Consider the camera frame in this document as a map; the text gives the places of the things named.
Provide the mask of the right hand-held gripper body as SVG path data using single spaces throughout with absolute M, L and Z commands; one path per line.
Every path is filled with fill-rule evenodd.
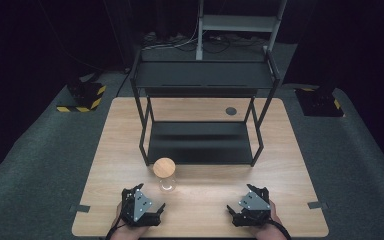
M 238 213 L 240 216 L 237 219 L 232 218 L 234 226 L 262 226 L 270 219 L 269 191 L 266 187 L 260 189 L 262 194 L 248 190 L 248 193 L 238 202 L 242 210 Z

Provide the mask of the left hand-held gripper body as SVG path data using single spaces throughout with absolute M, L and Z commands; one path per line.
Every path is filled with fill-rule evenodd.
M 122 191 L 121 219 L 131 227 L 158 226 L 161 223 L 161 215 L 149 212 L 153 202 L 139 191 L 124 189 Z

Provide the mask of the glass jar with wooden lid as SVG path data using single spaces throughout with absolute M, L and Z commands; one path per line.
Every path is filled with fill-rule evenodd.
M 153 172 L 159 179 L 162 191 L 171 192 L 176 188 L 175 170 L 175 162 L 167 157 L 160 158 L 153 164 Z

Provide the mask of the black metal shelf rack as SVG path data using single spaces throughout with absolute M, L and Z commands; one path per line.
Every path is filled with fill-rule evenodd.
M 254 166 L 264 149 L 261 125 L 280 75 L 268 52 L 261 61 L 144 61 L 136 55 L 130 78 L 146 165 L 168 157 L 177 164 Z M 237 120 L 157 120 L 152 100 L 247 99 Z

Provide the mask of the person's right hand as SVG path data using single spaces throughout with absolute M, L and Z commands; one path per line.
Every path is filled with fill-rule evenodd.
M 282 225 L 282 221 L 276 212 L 276 205 L 270 200 L 271 205 L 271 219 Z M 283 233 L 272 224 L 265 224 L 261 227 L 251 226 L 249 227 L 250 233 L 257 240 L 287 240 Z

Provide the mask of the person's left hand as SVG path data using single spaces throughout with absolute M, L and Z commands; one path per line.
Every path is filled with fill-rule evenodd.
M 121 209 L 122 203 L 119 203 L 116 209 L 116 217 L 111 225 L 111 227 L 115 227 L 115 230 L 109 240 L 139 240 L 139 238 L 149 230 L 149 226 L 130 227 L 126 225 L 125 222 L 119 218 Z

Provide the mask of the black yellow striped stand base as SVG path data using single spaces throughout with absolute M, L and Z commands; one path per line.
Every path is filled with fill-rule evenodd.
M 106 86 L 101 83 L 81 83 L 77 87 L 69 87 L 68 91 L 74 100 L 72 104 L 57 104 L 59 112 L 91 112 L 101 103 Z
M 339 101 L 331 93 L 324 96 L 319 96 L 315 89 L 298 88 L 295 90 L 295 94 L 305 116 L 344 116 L 344 112 Z

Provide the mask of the grey metal stand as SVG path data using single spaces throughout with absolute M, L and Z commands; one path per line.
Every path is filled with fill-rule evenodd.
M 269 33 L 270 38 L 268 44 L 263 47 L 263 51 L 265 53 L 271 51 L 277 38 L 287 1 L 288 0 L 280 0 L 277 13 L 273 16 L 235 16 L 205 14 L 205 0 L 199 0 L 198 36 L 195 58 L 197 60 L 203 59 L 203 35 L 207 31 Z

